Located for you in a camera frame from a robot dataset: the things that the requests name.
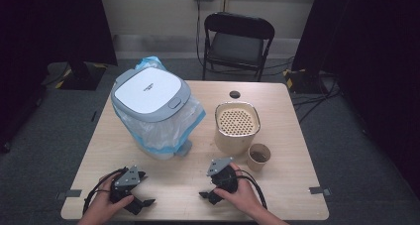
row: perforated basket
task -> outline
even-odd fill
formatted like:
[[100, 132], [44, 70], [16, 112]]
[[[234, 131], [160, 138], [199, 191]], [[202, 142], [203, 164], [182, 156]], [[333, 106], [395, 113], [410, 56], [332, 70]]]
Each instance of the perforated basket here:
[[238, 155], [251, 145], [260, 130], [260, 118], [250, 103], [226, 102], [216, 108], [215, 143], [227, 155]]

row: person's arm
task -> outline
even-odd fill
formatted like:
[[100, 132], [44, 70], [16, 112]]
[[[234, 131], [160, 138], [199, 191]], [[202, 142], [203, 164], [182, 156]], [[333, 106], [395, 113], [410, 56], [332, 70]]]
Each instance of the person's arm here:
[[109, 192], [111, 189], [112, 179], [116, 176], [109, 177], [105, 180], [98, 188], [95, 198], [90, 203], [89, 208], [84, 213], [83, 217], [77, 223], [78, 225], [101, 225], [109, 221], [114, 214], [122, 209], [123, 207], [129, 205], [134, 196], [130, 195], [124, 197], [117, 203], [112, 203], [109, 200]]
[[[237, 165], [230, 163], [230, 166], [236, 171], [237, 175], [242, 175]], [[250, 182], [244, 178], [238, 179], [238, 190], [234, 193], [221, 188], [215, 188], [214, 192], [231, 202], [238, 210], [253, 218], [260, 225], [287, 224], [260, 204]]]

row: chair backrest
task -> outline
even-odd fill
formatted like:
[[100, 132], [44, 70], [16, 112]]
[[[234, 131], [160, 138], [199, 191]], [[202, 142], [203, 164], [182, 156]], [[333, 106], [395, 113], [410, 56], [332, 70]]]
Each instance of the chair backrest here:
[[209, 15], [204, 21], [206, 35], [217, 32], [248, 38], [272, 40], [274, 27], [267, 20], [257, 17], [217, 12]]

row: wooden table top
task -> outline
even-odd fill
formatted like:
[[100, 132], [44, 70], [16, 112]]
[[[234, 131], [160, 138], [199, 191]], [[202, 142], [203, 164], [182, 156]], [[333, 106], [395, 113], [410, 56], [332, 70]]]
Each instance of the wooden table top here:
[[[251, 173], [262, 189], [268, 210], [284, 220], [324, 220], [329, 216], [323, 194], [311, 194], [309, 187], [319, 186], [287, 88], [280, 83], [186, 81], [191, 93], [203, 105], [206, 117], [192, 131], [190, 152], [184, 157], [158, 161], [145, 155], [112, 109], [105, 105], [71, 189], [82, 189], [80, 197], [66, 199], [61, 210], [64, 219], [79, 219], [84, 198], [99, 177], [137, 165], [146, 173], [132, 193], [141, 200], [156, 202], [138, 215], [126, 210], [115, 220], [149, 221], [247, 221], [250, 218], [223, 200], [212, 205], [200, 191], [214, 185], [206, 176], [212, 159], [226, 158], [215, 143], [215, 109], [224, 102], [244, 101], [254, 105], [261, 129], [253, 143], [267, 145], [271, 158], [259, 172], [248, 169], [246, 155], [234, 157], [241, 169]], [[232, 90], [241, 97], [229, 96]]]

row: person's left hand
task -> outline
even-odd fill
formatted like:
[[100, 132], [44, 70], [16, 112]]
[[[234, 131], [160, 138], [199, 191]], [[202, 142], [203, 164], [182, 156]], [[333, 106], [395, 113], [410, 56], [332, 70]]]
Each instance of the person's left hand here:
[[114, 216], [114, 214], [124, 208], [125, 206], [129, 205], [133, 199], [134, 196], [130, 195], [127, 197], [124, 197], [120, 201], [116, 203], [112, 203], [109, 200], [110, 196], [110, 190], [111, 190], [111, 183], [115, 176], [118, 174], [115, 174], [108, 179], [106, 179], [101, 185], [98, 187], [98, 192], [96, 193], [95, 198], [90, 203], [89, 208], [84, 213], [83, 217], [78, 222], [78, 225], [83, 224], [89, 224], [89, 225], [99, 225], [104, 224], [108, 220]]

